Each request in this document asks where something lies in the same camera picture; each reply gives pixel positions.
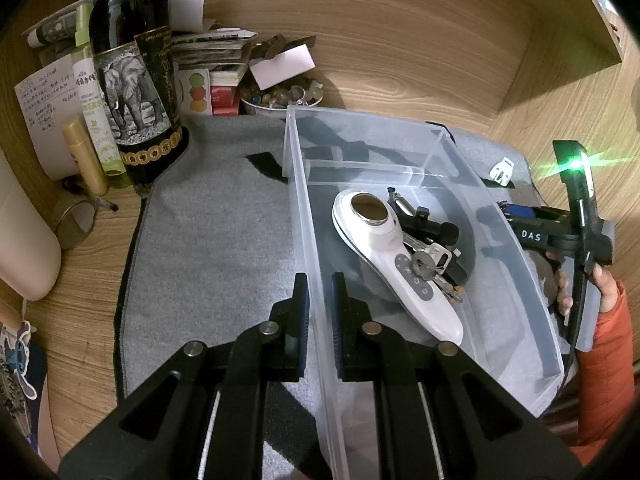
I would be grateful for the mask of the orange jacket sleeve forearm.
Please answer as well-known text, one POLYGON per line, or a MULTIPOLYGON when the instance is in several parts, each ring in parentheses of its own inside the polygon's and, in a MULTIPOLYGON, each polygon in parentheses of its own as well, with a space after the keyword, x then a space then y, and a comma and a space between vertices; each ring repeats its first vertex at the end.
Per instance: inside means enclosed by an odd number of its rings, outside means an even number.
POLYGON ((634 345, 627 293, 617 281, 617 301, 598 317, 593 347, 578 356, 579 415, 572 452, 588 465, 625 420, 634 403, 634 345))

